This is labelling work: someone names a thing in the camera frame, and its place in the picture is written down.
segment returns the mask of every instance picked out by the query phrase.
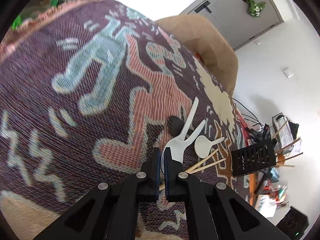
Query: white plastic spoon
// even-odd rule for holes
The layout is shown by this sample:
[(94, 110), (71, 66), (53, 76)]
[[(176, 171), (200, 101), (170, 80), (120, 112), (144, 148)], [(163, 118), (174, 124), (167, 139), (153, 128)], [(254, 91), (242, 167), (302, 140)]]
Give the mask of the white plastic spoon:
[(210, 149), (213, 145), (218, 144), (224, 140), (224, 137), (209, 141), (206, 136), (200, 135), (195, 141), (195, 151), (200, 158), (205, 158), (209, 155)]

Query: metal screw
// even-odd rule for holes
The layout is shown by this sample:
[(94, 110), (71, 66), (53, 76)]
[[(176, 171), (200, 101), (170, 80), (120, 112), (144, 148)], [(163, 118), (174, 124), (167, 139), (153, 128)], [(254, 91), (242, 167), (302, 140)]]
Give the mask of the metal screw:
[(145, 177), (146, 177), (146, 174), (143, 171), (140, 171), (140, 172), (137, 173), (137, 178), (143, 179)]
[(216, 186), (217, 186), (218, 189), (221, 189), (221, 190), (227, 188), (227, 185), (224, 184), (223, 182), (218, 182)]
[(181, 178), (181, 179), (186, 179), (186, 178), (188, 177), (188, 173), (186, 173), (186, 172), (180, 172), (180, 173), (178, 174), (178, 176), (179, 176), (179, 178)]
[(108, 188), (108, 184), (105, 182), (102, 182), (98, 185), (98, 189), (104, 190)]

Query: plush toy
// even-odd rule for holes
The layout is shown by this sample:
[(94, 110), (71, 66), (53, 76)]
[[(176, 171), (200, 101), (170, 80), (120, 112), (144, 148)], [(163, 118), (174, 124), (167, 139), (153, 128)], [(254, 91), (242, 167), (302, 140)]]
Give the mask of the plush toy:
[(256, 3), (254, 0), (247, 0), (247, 4), (249, 5), (248, 14), (255, 18), (260, 17), (260, 13), (266, 5), (265, 2)]

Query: green plush toy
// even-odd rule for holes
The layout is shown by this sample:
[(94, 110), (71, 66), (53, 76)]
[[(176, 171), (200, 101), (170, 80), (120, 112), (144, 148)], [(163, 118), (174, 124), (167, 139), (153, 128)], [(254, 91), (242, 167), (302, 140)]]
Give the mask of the green plush toy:
[(254, 0), (247, 0), (247, 4), (249, 5), (248, 14), (255, 18), (260, 17), (260, 13), (266, 5), (265, 2), (256, 3)]
[(22, 24), (22, 19), (21, 19), (21, 16), (20, 15), (18, 15), (17, 17), (16, 17), (16, 19), (14, 20), (14, 22), (12, 23), (12, 25), (11, 25), (11, 29), (12, 30), (15, 30), (15, 29), (17, 29), (21, 24)]

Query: white plastic fork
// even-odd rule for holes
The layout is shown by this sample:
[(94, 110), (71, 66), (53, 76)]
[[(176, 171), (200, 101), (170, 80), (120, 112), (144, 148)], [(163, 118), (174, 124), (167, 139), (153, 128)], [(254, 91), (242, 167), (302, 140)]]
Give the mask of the white plastic fork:
[(171, 139), (166, 146), (164, 147), (161, 155), (161, 170), (164, 174), (164, 150), (167, 147), (170, 147), (171, 150), (171, 157), (173, 160), (178, 162), (183, 162), (183, 153), (184, 150), (191, 144), (193, 141), (198, 137), (198, 135), (201, 133), (203, 127), (205, 125), (205, 120), (202, 120), (202, 122), (197, 126), (197, 128), (193, 131), (193, 133), (189, 136), (188, 139), (185, 141), (178, 141), (175, 138)]
[(187, 120), (181, 130), (181, 133), (178, 136), (174, 137), (174, 139), (176, 139), (178, 141), (184, 141), (184, 139), (186, 138), (187, 132), (189, 130), (189, 127), (192, 123), (193, 117), (195, 116), (198, 104), (199, 104), (199, 99), (197, 97), (195, 97), (195, 100), (193, 101), (191, 110), (190, 110), (189, 115), (187, 117)]

